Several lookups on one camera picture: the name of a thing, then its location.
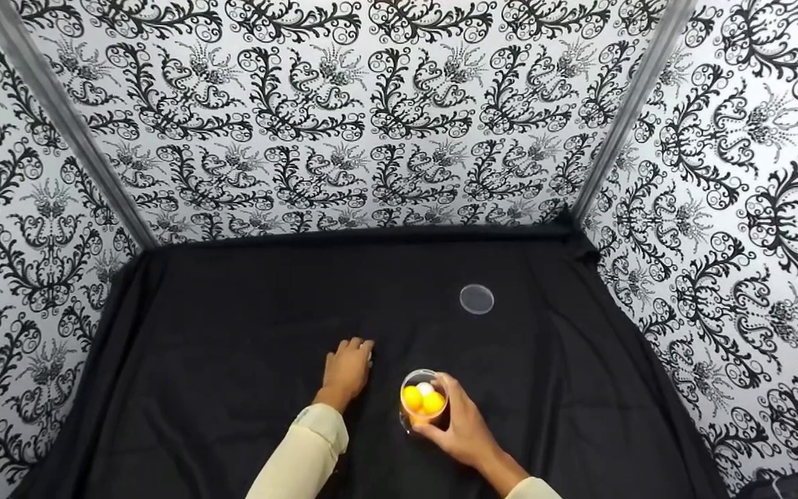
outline orange ping pong ball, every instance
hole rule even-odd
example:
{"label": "orange ping pong ball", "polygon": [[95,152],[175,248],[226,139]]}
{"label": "orange ping pong ball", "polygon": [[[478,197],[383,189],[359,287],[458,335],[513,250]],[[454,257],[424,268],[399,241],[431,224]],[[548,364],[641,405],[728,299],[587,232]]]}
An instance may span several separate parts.
{"label": "orange ping pong ball", "polygon": [[424,404],[424,396],[420,394],[417,386],[409,385],[402,389],[402,401],[408,410],[417,412]]}
{"label": "orange ping pong ball", "polygon": [[445,407],[445,397],[440,392],[430,392],[423,398],[424,414],[436,414]]}

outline patterned wall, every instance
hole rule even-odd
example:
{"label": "patterned wall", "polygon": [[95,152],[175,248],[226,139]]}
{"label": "patterned wall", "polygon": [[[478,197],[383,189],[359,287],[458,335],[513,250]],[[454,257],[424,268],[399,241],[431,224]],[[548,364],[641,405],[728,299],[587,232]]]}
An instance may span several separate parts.
{"label": "patterned wall", "polygon": [[14,0],[162,243],[549,220],[666,0]]}
{"label": "patterned wall", "polygon": [[134,249],[0,50],[0,497],[57,434]]}
{"label": "patterned wall", "polygon": [[700,2],[585,225],[729,487],[798,471],[798,1]]}

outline black cloth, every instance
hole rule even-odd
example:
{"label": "black cloth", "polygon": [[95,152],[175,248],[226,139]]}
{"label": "black cloth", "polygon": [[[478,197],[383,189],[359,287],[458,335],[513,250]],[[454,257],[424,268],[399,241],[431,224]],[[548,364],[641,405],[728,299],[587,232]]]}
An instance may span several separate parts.
{"label": "black cloth", "polygon": [[[376,341],[351,444],[320,497],[495,493],[403,432],[399,384],[452,373],[497,440],[564,499],[728,497],[577,231],[352,231],[166,247],[124,269],[76,404],[13,497],[241,498],[342,338]],[[495,295],[487,315],[466,284]],[[304,473],[298,468],[297,473]]]}

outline cup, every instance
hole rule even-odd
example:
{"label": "cup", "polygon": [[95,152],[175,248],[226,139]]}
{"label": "cup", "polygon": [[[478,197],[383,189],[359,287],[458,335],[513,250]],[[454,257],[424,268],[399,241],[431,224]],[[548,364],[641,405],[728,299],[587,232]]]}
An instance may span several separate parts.
{"label": "cup", "polygon": [[[409,407],[406,403],[405,388],[409,386],[415,387],[421,395],[421,403],[423,398],[427,397],[427,390],[431,388],[434,392],[438,392],[443,399],[443,404],[438,411],[427,411],[421,405],[417,408]],[[435,423],[441,415],[445,412],[445,408],[449,405],[449,398],[445,389],[441,387],[436,381],[436,373],[430,369],[415,369],[405,379],[402,380],[402,385],[399,387],[399,404],[402,410],[400,411],[400,422],[405,427],[406,432],[411,432],[411,427],[415,424],[422,423]]]}

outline beige sleeve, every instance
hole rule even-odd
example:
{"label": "beige sleeve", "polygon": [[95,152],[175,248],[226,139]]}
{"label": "beige sleeve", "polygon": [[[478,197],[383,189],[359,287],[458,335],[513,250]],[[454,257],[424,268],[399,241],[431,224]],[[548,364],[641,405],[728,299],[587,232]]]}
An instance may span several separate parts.
{"label": "beige sleeve", "polygon": [[348,443],[338,411],[324,404],[304,408],[254,479],[246,499],[314,499]]}
{"label": "beige sleeve", "polygon": [[562,499],[544,480],[528,477],[520,481],[506,499]]}

